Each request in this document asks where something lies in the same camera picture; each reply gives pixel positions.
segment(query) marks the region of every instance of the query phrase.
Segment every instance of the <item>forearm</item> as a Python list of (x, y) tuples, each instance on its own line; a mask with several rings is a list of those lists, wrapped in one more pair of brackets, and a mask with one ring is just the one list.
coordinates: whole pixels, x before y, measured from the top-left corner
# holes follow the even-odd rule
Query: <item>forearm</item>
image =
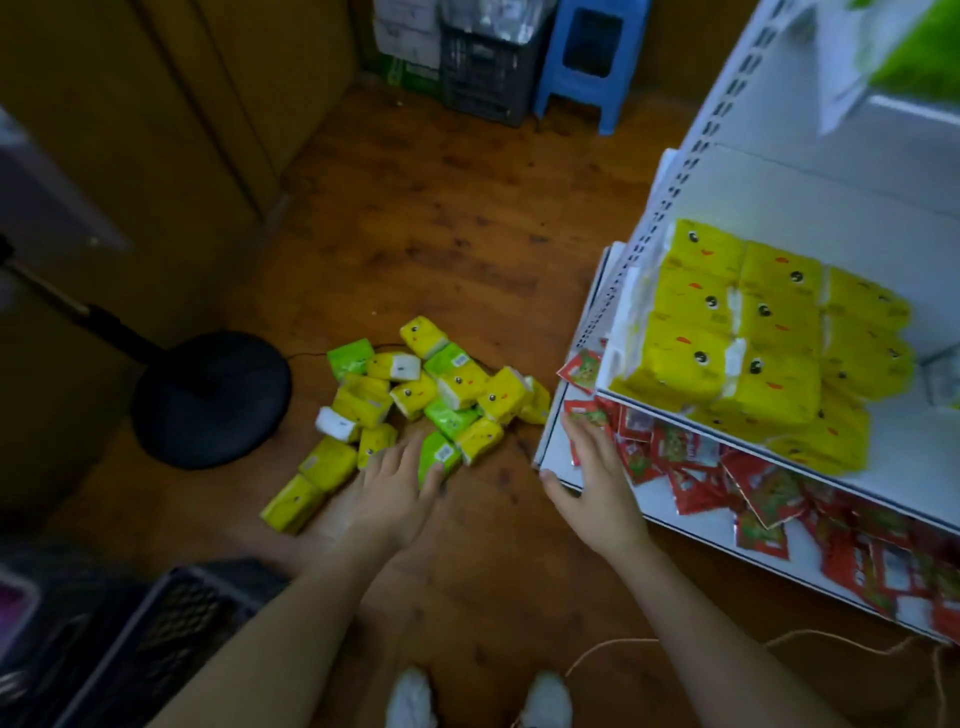
[(656, 631), (705, 728), (849, 728), (659, 549), (630, 548), (611, 563)]
[(348, 532), (230, 640), (151, 728), (301, 728), (361, 598), (394, 554), (382, 538)]

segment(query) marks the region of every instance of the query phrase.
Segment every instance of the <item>person's right hand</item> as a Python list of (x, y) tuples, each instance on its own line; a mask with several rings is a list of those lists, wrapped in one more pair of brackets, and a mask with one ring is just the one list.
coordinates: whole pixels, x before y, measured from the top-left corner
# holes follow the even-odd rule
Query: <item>person's right hand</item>
[(584, 474), (584, 492), (576, 497), (554, 473), (540, 471), (543, 488), (561, 516), (587, 546), (607, 561), (632, 548), (652, 547), (646, 521), (613, 443), (599, 427), (577, 422), (565, 412), (561, 422), (577, 449)]

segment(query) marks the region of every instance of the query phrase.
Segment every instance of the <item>hand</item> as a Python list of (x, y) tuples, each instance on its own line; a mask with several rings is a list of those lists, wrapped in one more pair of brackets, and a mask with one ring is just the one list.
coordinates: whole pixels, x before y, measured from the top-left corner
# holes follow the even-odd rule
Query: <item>hand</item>
[(561, 416), (577, 449), (584, 474), (584, 492), (574, 496), (557, 476), (540, 471), (546, 494), (560, 515), (587, 546), (607, 561), (632, 548), (652, 548), (647, 524), (623, 473), (623, 464), (603, 430)]
[(371, 456), (367, 469), (350, 489), (356, 489), (347, 532), (385, 539), (395, 550), (408, 547), (426, 523), (444, 480), (444, 466), (435, 463), (423, 488), (418, 483), (423, 433), (409, 442)]

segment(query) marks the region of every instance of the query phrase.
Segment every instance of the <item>black round base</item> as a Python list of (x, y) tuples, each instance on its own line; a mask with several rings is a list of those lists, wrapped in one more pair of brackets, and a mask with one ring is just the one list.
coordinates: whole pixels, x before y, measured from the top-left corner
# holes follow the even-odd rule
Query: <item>black round base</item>
[(291, 391), (290, 367), (266, 341), (242, 331), (206, 333), (144, 372), (133, 394), (133, 432), (168, 465), (214, 468), (273, 435)]

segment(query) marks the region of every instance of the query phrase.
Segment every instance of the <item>white box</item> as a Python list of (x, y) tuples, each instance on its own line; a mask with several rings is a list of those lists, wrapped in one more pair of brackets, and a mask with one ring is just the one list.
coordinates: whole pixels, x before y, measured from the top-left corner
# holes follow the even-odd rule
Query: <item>white box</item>
[(437, 6), (426, 6), (404, 0), (373, 0), (373, 10), (378, 18), (414, 31), (433, 33), (437, 28)]
[(375, 17), (373, 37), (380, 53), (427, 68), (440, 68), (440, 31), (422, 33)]

